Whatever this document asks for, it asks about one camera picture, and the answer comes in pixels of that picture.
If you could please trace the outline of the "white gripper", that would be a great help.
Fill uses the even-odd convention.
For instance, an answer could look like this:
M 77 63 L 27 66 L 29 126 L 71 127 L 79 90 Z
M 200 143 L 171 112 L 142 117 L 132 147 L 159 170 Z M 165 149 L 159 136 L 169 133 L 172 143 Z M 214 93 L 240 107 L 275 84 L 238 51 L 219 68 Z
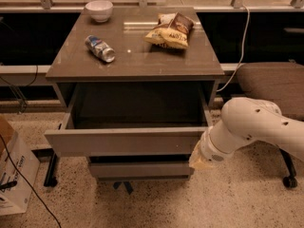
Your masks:
M 200 137 L 189 158 L 189 166 L 196 170 L 212 168 L 212 162 L 223 162 L 233 157 L 232 153 L 224 153 L 218 150 L 212 143 L 209 127 Z

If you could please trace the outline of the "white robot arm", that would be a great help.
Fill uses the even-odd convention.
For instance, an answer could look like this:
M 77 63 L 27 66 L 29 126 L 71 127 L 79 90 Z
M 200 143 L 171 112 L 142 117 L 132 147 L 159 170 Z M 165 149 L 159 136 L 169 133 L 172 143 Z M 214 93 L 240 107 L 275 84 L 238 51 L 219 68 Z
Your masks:
M 196 170 L 230 159 L 240 148 L 256 141 L 276 145 L 304 160 L 304 123 L 282 115 L 269 101 L 239 97 L 229 100 L 220 120 L 200 137 L 189 166 Z

